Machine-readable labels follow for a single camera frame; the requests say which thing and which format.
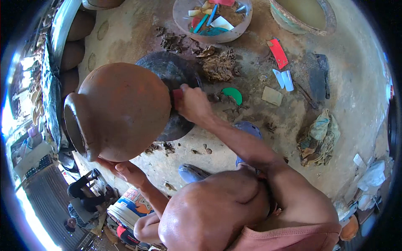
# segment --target bucket label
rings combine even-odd
[[[139,217],[153,212],[149,202],[133,187],[130,187],[117,202],[126,204],[126,207]]]

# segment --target brown pot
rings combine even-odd
[[[95,26],[95,18],[85,11],[78,10],[67,35],[67,41],[80,40],[91,34]]]
[[[89,10],[108,10],[119,7],[124,0],[82,0],[82,5]]]
[[[358,230],[359,230],[359,222],[357,221],[356,216],[353,214],[349,218],[349,223],[342,228],[339,238],[342,241],[350,241],[356,236]]]
[[[62,84],[62,99],[68,94],[72,93],[77,89],[80,82],[80,77],[78,75],[78,68],[73,68],[71,70],[65,71],[60,74],[60,83]]]
[[[164,130],[169,90],[150,70],[110,63],[93,70],[78,93],[70,93],[64,117],[75,149],[88,161],[99,156],[127,161],[142,153]]]
[[[79,42],[66,42],[63,50],[60,71],[67,71],[76,67],[84,59],[85,47]]]

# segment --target dirty rag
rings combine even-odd
[[[328,112],[328,109],[324,109],[297,144],[303,166],[313,163],[326,165],[332,158],[332,150],[339,140],[340,131],[334,116]]]

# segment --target red plastic piece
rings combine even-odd
[[[234,0],[209,0],[211,4],[222,4],[226,6],[233,6]]]
[[[178,102],[183,98],[183,90],[175,89],[173,92],[174,108],[177,110]]]
[[[271,49],[271,52],[277,61],[279,69],[284,68],[285,65],[287,65],[289,62],[285,53],[283,52],[281,45],[279,44],[279,41],[277,39],[272,39],[269,42],[272,43],[272,46],[269,46],[269,48]]]
[[[193,17],[193,20],[191,21],[191,27],[193,27],[195,29],[195,27],[197,27],[197,25],[201,22],[201,18],[195,16]]]

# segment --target man's hand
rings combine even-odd
[[[193,89],[182,84],[180,88],[183,90],[183,98],[177,102],[176,109],[188,121],[205,128],[214,117],[207,95],[199,87]]]
[[[130,161],[116,163],[98,157],[96,162],[104,168],[109,169],[116,177],[130,183],[136,188],[141,188],[146,182],[148,182],[145,173]]]

